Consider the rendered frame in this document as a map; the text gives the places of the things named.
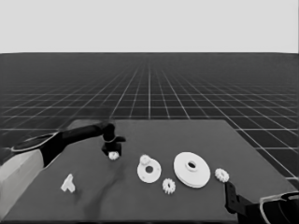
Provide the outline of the large thick white disc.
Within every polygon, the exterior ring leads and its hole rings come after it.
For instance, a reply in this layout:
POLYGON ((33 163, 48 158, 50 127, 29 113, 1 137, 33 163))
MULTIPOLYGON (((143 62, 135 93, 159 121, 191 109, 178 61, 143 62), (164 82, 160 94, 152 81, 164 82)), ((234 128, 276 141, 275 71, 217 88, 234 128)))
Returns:
POLYGON ((210 179, 211 172, 206 161, 192 152, 180 152, 174 158, 174 172, 186 186, 200 189, 210 179))

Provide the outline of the white round carrier with pins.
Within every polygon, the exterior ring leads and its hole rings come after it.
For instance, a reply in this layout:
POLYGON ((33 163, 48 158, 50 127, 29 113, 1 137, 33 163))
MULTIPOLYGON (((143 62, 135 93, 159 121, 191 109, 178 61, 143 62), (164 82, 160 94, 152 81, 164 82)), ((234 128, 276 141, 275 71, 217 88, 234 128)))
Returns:
POLYGON ((162 167, 159 162, 151 158, 147 165, 142 165, 141 163, 137 166, 137 175, 141 181, 151 184, 156 182, 162 173, 162 167))

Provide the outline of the small white T-shaped piece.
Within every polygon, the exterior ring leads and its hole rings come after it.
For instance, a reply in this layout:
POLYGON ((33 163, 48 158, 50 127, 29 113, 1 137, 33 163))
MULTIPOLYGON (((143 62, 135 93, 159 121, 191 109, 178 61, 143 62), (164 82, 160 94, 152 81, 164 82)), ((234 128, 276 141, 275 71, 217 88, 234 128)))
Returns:
POLYGON ((61 185, 62 191, 69 191, 73 193, 76 190, 76 186, 73 183, 73 175, 69 174, 67 178, 64 180, 64 183, 61 185))

